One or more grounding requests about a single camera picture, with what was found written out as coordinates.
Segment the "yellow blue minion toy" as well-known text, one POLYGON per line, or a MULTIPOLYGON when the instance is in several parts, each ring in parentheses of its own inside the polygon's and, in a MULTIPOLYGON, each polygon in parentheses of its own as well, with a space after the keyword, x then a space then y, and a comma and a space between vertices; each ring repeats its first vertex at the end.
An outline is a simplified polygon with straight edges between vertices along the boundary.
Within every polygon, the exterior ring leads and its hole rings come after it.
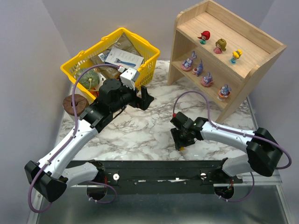
POLYGON ((242 50, 241 49, 233 51, 232 57, 230 59, 230 63, 231 64, 236 64, 237 59, 239 59, 241 57, 241 55, 242 55, 242 50))

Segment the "bunny holding strawberry cake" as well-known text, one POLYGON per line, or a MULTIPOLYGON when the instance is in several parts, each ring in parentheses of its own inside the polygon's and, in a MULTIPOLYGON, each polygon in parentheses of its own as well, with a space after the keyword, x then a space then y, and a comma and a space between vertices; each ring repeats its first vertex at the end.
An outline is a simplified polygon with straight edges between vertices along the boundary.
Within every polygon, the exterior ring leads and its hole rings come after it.
POLYGON ((203 72, 203 62, 202 62, 202 59, 200 60, 200 64, 196 67, 196 68, 194 68, 193 70, 192 70, 192 73, 195 75, 195 76, 200 76, 201 74, 202 74, 202 72, 203 72))

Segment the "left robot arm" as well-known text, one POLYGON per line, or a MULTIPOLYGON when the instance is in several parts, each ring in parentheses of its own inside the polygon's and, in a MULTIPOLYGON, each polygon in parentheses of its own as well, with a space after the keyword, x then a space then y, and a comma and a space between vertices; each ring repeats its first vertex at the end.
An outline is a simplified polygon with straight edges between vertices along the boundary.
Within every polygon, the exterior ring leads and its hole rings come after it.
POLYGON ((48 202, 57 200, 70 186, 70 178, 63 172, 79 150, 99 134, 114 119, 114 113, 133 108, 147 110, 154 97, 145 86, 138 91, 126 87, 117 79, 107 79, 99 88, 99 96, 81 113, 73 130, 38 162, 29 161, 24 169, 31 188, 36 189, 48 202))

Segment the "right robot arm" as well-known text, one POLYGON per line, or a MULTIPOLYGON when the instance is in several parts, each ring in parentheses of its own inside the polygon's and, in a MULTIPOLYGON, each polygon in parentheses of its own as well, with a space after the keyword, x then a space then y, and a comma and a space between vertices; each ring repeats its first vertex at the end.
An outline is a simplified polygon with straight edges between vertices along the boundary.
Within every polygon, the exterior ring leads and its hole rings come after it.
POLYGON ((218 173, 236 176, 247 172, 256 172, 262 176, 272 176, 282 156, 278 147, 268 143, 277 143, 267 129, 245 131, 231 127, 210 124, 208 119, 198 117, 194 121, 182 113, 177 113, 171 119, 175 126, 171 134, 175 148, 193 145, 195 140, 212 140, 237 148, 245 154, 235 158, 224 159, 218 168, 218 173))

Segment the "red round toy figure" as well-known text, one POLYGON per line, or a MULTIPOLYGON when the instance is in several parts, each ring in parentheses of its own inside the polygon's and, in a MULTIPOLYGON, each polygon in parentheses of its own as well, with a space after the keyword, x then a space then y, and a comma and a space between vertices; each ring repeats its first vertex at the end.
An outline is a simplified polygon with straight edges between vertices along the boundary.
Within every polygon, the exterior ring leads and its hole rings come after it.
POLYGON ((202 44, 202 45, 204 45, 204 44, 206 44, 206 42, 207 42, 207 40, 209 40, 210 39, 210 32, 209 31, 203 31, 202 33, 201 33, 201 35, 200 36, 198 36, 198 39, 200 39, 200 44, 202 44))

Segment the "olive brown toy figure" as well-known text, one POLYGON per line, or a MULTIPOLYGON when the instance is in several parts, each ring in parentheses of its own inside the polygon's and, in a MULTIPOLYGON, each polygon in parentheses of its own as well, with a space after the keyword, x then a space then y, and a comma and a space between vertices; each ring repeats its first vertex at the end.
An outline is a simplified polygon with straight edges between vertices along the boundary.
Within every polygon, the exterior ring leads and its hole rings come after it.
POLYGON ((227 42, 224 39, 219 39, 215 43, 214 53, 221 54, 222 52, 226 51, 227 42))

